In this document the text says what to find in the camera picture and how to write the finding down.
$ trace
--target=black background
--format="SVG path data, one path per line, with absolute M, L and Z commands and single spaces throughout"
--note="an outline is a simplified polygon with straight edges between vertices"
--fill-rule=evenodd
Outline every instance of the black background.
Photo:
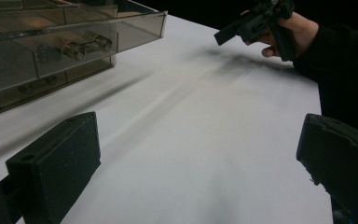
M 241 12 L 256 5 L 255 0 L 134 0 L 153 9 L 202 25 L 222 29 Z M 358 0 L 293 0 L 295 11 L 323 25 L 344 23 L 358 29 Z

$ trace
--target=finger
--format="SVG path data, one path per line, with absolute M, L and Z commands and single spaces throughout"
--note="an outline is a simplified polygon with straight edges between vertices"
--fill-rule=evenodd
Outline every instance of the finger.
M 277 51 L 273 47 L 268 47 L 268 48 L 261 50 L 261 54 L 266 58 L 269 58 L 272 56 L 279 56 Z
M 269 44 L 269 45 L 274 43 L 272 34 L 262 34 L 258 37 L 257 41 L 265 43 L 265 44 Z

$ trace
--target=white tablecloth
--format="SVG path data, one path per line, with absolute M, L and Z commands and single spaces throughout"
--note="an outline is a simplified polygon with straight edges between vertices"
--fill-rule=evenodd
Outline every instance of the white tablecloth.
M 62 223 L 331 224 L 329 195 L 296 160 L 317 85 L 216 32 L 168 16 L 162 39 L 116 67 L 0 114 L 0 179 L 16 152 L 95 111 L 102 165 Z

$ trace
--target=black sleeve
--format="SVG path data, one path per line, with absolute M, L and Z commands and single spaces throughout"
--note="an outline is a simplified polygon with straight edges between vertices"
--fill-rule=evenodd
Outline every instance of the black sleeve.
M 295 67 L 312 70 L 341 70 L 358 66 L 358 30 L 346 25 L 319 25 L 310 48 L 293 63 Z
M 310 48 L 293 66 L 318 83 L 322 115 L 358 129 L 358 30 L 320 25 Z

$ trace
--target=transparent plastic case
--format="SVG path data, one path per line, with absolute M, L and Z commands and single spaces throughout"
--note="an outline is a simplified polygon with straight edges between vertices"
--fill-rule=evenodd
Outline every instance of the transparent plastic case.
M 166 15 L 128 0 L 0 0 L 0 112 L 113 67 L 162 38 Z

